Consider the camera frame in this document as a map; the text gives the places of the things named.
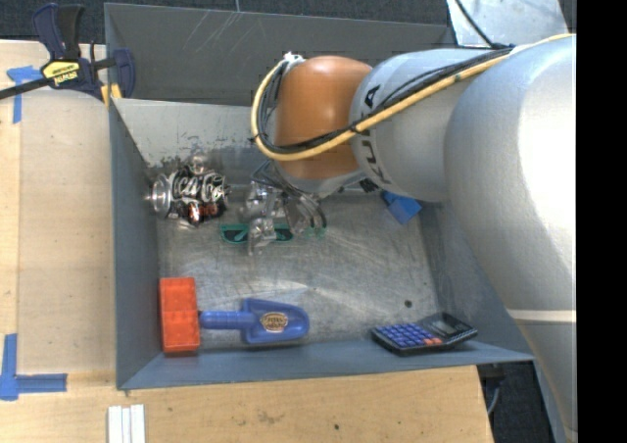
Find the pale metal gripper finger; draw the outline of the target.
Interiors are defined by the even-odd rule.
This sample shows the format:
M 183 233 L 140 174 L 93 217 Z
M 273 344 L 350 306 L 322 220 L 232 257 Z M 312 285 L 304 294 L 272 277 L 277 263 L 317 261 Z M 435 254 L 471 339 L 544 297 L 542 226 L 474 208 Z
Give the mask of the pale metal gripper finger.
M 247 252 L 250 256 L 261 253 L 275 239 L 273 219 L 255 218 L 249 221 Z
M 238 210 L 242 222 L 262 219 L 267 215 L 267 190 L 264 187 L 249 187 Z

